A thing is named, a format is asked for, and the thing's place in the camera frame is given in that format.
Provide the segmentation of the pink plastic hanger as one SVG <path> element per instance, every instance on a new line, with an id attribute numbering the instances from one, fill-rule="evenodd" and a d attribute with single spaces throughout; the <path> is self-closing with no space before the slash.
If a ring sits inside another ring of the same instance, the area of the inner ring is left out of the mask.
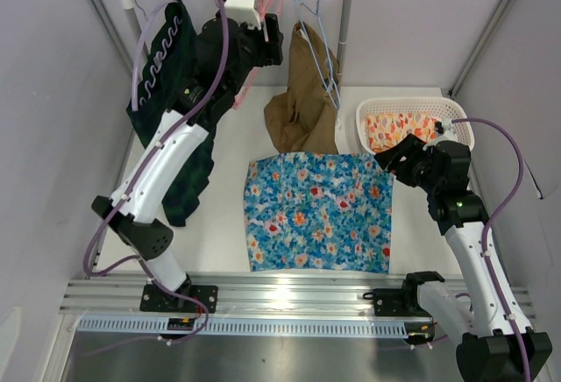
<path id="1" fill-rule="evenodd" d="M 274 2 L 277 2 L 277 8 L 276 8 L 275 14 L 277 16 L 279 16 L 281 14 L 281 11 L 282 11 L 283 0 L 258 0 L 258 13 L 259 13 L 259 18 L 262 21 L 265 20 L 265 15 L 269 11 L 269 9 L 272 7 Z M 257 74 L 258 74 L 258 71 L 259 71 L 259 69 L 257 67 L 254 67 L 252 69 L 252 71 L 249 73 L 249 76 L 246 79 L 244 85 L 242 86 L 240 92 L 235 97 L 235 100 L 234 100 L 234 103 L 233 103 L 233 106 L 232 106 L 232 108 L 234 110 L 238 110 L 241 107 L 241 105 L 243 104 L 249 89 L 253 85 L 253 82 L 254 82 Z"/>

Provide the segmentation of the blue floral skirt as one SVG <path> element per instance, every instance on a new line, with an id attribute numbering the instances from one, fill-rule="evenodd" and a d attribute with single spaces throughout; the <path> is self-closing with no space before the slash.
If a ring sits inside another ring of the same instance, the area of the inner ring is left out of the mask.
<path id="1" fill-rule="evenodd" d="M 254 272 L 387 274 L 394 177 L 368 153 L 288 152 L 253 161 L 244 189 Z"/>

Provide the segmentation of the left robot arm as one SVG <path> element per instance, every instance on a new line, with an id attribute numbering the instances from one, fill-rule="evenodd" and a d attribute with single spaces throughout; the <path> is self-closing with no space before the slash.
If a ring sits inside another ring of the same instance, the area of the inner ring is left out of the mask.
<path id="1" fill-rule="evenodd" d="M 160 124 L 132 175 L 109 197 L 98 196 L 92 209 L 138 256 L 160 290 L 160 302 L 173 312 L 190 301 L 190 277 L 170 247 L 173 231 L 156 218 L 182 170 L 189 175 L 181 194 L 201 188 L 196 170 L 210 154 L 208 143 L 221 117 L 256 67 L 282 62 L 283 35 L 278 17 L 267 13 L 262 30 L 220 15 L 207 22 L 195 39 L 195 61 L 173 87 Z"/>

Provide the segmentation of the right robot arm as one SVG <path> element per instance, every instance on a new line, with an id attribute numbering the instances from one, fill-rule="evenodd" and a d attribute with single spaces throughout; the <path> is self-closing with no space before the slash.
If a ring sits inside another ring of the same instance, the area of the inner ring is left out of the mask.
<path id="1" fill-rule="evenodd" d="M 471 301 L 463 305 L 437 272 L 414 272 L 404 280 L 401 307 L 436 319 L 455 345 L 463 380 L 535 380 L 552 344 L 532 328 L 508 284 L 486 209 L 468 187 L 469 147 L 445 137 L 426 144 L 410 134 L 375 158 L 399 182 L 426 193 L 429 214 L 459 264 Z"/>

